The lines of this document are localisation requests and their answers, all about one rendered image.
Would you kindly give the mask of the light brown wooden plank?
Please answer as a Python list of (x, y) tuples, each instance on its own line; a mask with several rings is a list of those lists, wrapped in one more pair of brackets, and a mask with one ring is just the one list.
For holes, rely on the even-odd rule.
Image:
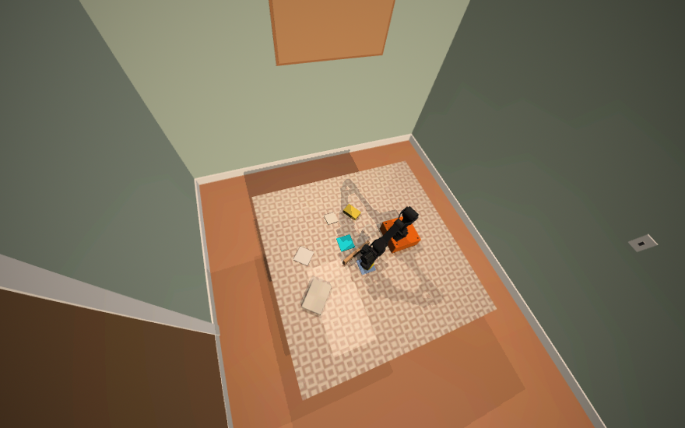
[(347, 258), (343, 260), (343, 264), (345, 265), (347, 262), (349, 262), (351, 259), (353, 259), (356, 255), (358, 255), (362, 249), (362, 247), (367, 244), (369, 245), (369, 241), (366, 241), (364, 244), (362, 244), (360, 247), (358, 247), (352, 254), (350, 254)]

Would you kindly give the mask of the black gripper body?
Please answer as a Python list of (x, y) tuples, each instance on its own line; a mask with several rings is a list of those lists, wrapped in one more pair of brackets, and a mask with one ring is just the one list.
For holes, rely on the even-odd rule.
[(366, 270), (369, 270), (369, 268), (371, 267), (371, 263), (373, 263), (376, 259), (377, 259), (377, 258), (375, 257), (375, 258), (374, 258), (370, 263), (368, 263), (367, 265), (365, 265), (363, 262), (361, 262), (360, 265), (361, 265), (363, 268), (365, 268)]

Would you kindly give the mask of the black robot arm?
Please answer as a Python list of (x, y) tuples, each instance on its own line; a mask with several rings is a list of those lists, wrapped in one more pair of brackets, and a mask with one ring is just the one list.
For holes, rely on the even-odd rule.
[[(400, 216), (403, 219), (400, 220)], [(408, 235), (407, 227), (413, 224), (419, 218), (419, 214), (411, 207), (405, 207), (399, 214), (398, 219), (394, 222), (392, 227), (385, 233), (383, 237), (376, 239), (370, 246), (365, 244), (361, 249), (362, 256), (361, 261), (367, 265), (375, 257), (380, 257), (388, 246), (388, 242), (394, 238), (395, 241), (399, 241)]]

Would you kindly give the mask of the yellow rectangular block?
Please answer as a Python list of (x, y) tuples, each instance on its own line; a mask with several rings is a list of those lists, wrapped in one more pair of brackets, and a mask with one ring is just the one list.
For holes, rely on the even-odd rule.
[(361, 214), (361, 211), (354, 208), (350, 204), (348, 204), (348, 206), (344, 208), (343, 212), (354, 220), (356, 220), (357, 217)]

